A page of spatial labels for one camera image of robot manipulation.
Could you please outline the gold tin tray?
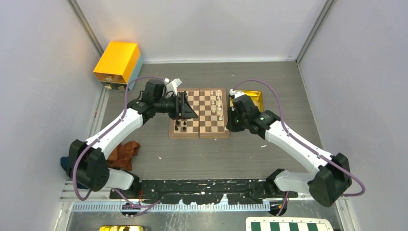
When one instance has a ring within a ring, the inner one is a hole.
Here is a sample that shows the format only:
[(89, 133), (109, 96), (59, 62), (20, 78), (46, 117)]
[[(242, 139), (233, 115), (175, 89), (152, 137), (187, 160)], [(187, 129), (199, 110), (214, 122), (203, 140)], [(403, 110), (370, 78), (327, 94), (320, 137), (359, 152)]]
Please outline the gold tin tray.
[(257, 106), (261, 112), (264, 111), (263, 96), (261, 91), (258, 90), (237, 90), (237, 91), (245, 93), (247, 96), (251, 98), (254, 105)]

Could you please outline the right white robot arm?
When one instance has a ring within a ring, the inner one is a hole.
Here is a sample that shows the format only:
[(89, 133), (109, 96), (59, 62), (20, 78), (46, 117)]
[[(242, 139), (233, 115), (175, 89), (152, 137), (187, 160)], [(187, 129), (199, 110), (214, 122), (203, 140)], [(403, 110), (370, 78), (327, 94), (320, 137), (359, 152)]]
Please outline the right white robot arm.
[(330, 207), (351, 186), (349, 162), (341, 153), (331, 153), (314, 146), (289, 129), (282, 119), (270, 110), (261, 112), (245, 93), (229, 95), (226, 128), (231, 132), (250, 133), (280, 147), (306, 170), (306, 173), (277, 169), (266, 179), (267, 191), (278, 198), (286, 191), (309, 194), (315, 201)]

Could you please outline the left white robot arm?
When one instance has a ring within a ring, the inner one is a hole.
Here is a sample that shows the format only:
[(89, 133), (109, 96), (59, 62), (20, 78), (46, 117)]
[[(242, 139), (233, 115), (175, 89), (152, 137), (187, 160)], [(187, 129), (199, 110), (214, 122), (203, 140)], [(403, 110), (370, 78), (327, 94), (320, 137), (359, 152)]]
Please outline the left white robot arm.
[(85, 141), (73, 141), (66, 169), (68, 177), (94, 192), (102, 188), (121, 189), (127, 198), (136, 198), (140, 194), (138, 176), (109, 167), (107, 159), (124, 138), (157, 113), (167, 114), (173, 120), (198, 117), (187, 101), (187, 93), (177, 92), (181, 84), (178, 78), (151, 78), (138, 98), (125, 100), (123, 111), (107, 127)]

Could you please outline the wooden chess board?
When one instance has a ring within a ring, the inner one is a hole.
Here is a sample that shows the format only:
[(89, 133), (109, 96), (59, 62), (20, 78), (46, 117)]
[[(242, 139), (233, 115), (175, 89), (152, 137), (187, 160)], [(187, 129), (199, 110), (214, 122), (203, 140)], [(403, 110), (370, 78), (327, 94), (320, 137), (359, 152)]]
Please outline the wooden chess board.
[[(211, 101), (210, 92), (213, 91), (215, 96), (215, 107), (217, 110), (217, 90), (221, 90), (222, 112), (223, 120), (220, 121), (219, 115), (216, 114), (216, 121), (212, 121), (211, 115)], [(183, 88), (179, 89), (179, 92), (185, 91), (187, 93), (187, 100), (190, 106), (198, 115), (197, 119), (185, 119), (185, 120), (170, 120), (170, 138), (228, 138), (230, 136), (229, 130), (226, 125), (228, 121), (227, 107), (228, 96), (226, 90), (223, 88)]]

